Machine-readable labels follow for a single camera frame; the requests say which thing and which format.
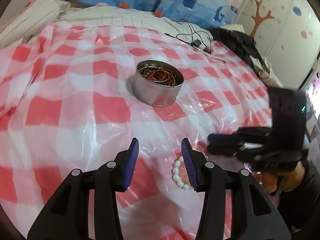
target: wall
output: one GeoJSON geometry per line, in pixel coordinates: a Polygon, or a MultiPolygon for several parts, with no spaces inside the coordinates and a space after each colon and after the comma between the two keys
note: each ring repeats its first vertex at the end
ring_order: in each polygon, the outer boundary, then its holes
{"type": "Polygon", "coordinates": [[[307,0],[246,0],[236,23],[255,38],[284,86],[297,89],[320,47],[320,22],[307,0]]]}

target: black sleeve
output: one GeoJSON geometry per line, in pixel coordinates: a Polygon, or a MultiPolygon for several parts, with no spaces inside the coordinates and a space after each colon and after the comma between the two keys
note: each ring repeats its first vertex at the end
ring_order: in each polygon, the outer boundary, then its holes
{"type": "Polygon", "coordinates": [[[311,217],[319,195],[320,175],[312,162],[303,161],[306,173],[300,185],[291,192],[280,194],[278,211],[289,230],[302,228],[311,217]]]}

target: red and white tablecloth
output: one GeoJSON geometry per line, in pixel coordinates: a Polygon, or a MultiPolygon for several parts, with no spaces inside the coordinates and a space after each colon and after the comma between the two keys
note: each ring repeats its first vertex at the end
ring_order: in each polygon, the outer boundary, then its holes
{"type": "MultiPolygon", "coordinates": [[[[47,26],[33,45],[0,51],[0,203],[17,229],[27,235],[73,168],[97,169],[136,137],[133,181],[117,194],[124,239],[194,239],[204,195],[171,179],[182,139],[204,151],[212,132],[271,125],[264,84],[223,44],[212,51],[150,29],[67,23],[47,26]],[[184,75],[171,106],[132,95],[135,67],[147,59],[184,75]]],[[[229,200],[227,208],[228,228],[229,200]]]]}

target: bed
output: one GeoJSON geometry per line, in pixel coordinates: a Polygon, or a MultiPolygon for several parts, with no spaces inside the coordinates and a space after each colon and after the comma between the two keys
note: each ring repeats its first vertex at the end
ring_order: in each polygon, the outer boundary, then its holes
{"type": "MultiPolygon", "coordinates": [[[[263,82],[197,25],[211,54],[174,38],[181,33],[190,41],[187,24],[151,12],[20,0],[24,11],[12,18],[19,11],[10,9],[17,1],[0,20],[10,21],[0,36],[0,203],[20,237],[27,236],[73,168],[97,169],[137,137],[140,153],[132,185],[117,194],[124,239],[194,239],[204,195],[172,180],[181,140],[187,137],[205,153],[210,133],[270,126],[263,82]],[[132,94],[135,66],[147,59],[167,62],[184,75],[174,104],[152,107],[132,94]]],[[[228,170],[243,167],[223,157],[210,160],[228,170]]],[[[230,195],[226,198],[227,238],[230,195]]],[[[92,220],[89,236],[94,238],[92,220]]]]}

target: metal tin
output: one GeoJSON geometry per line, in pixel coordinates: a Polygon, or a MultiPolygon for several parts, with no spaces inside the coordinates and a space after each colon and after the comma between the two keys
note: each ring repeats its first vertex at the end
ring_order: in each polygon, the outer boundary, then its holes
{"type": "Polygon", "coordinates": [[[144,60],[138,63],[136,68],[135,77],[132,84],[132,92],[134,95],[150,106],[168,106],[175,102],[177,95],[184,82],[183,75],[175,67],[157,60],[144,60]],[[153,82],[145,79],[139,70],[144,68],[148,64],[149,66],[156,65],[158,67],[169,67],[176,74],[177,86],[164,86],[160,82],[153,82]]]}

